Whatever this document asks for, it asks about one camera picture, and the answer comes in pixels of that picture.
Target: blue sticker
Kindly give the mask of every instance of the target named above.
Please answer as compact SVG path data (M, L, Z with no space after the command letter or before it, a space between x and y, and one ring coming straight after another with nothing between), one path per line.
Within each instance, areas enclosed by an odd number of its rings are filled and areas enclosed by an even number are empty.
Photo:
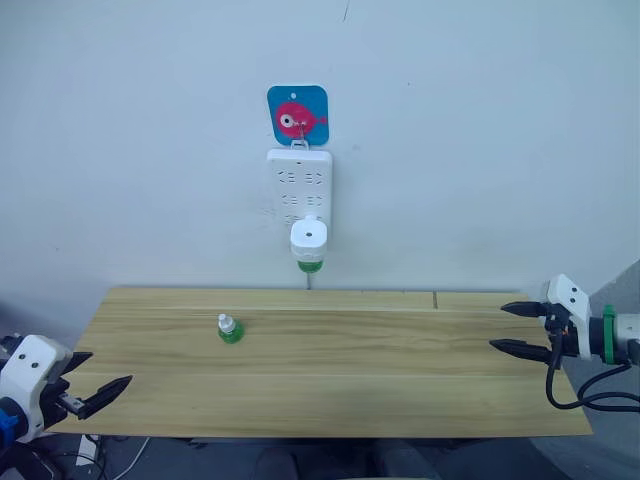
M267 92L271 123L282 145L304 139L309 145L329 141L327 92L318 85L274 86Z

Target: floor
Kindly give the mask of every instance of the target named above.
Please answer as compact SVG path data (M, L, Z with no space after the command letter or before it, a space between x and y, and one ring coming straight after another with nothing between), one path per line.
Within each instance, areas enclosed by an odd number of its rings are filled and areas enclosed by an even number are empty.
M640 312L640 262L592 297L594 314L605 303L619 313ZM598 360L587 363L569 359L565 369L574 387L603 370ZM607 389L640 392L637 368L611 379ZM640 415L587 411L594 430L588 437L493 439L466 442L297 440L224 441L190 443L180 439L152 439L140 460L125 478L249 480L265 448L281 448L294 454L301 478L329 480L376 475L381 458L400 468L404 476L465 479L633 479L640 471ZM78 435L56 435L38 440L38 446L55 453L77 451ZM144 439L104 438L106 474L113 479L135 457ZM74 466L61 457L65 478L97 479L95 466ZM2 479L20 478L7 472Z

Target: white wall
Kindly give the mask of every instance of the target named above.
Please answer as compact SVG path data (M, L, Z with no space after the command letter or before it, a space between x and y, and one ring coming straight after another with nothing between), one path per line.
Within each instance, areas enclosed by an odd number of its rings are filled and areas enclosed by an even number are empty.
M329 94L317 288L593 292L639 255L635 0L5 0L0 69L21 329L71 342L113 285L302 287L273 84Z

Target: green ring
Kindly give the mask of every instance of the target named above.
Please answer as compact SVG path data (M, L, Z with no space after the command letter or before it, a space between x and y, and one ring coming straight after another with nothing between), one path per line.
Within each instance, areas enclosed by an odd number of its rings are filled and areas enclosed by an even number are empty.
M604 323L604 363L609 365L615 364L614 343L613 343L613 323L616 320L616 311L613 305L605 305L602 312L602 321Z

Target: electrical outlet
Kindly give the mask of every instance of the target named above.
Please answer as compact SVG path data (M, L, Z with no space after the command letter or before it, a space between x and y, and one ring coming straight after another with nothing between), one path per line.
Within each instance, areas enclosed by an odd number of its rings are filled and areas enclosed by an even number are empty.
M290 226L307 215L315 215L329 227L331 154L321 150L274 148L267 153L267 162L278 218Z

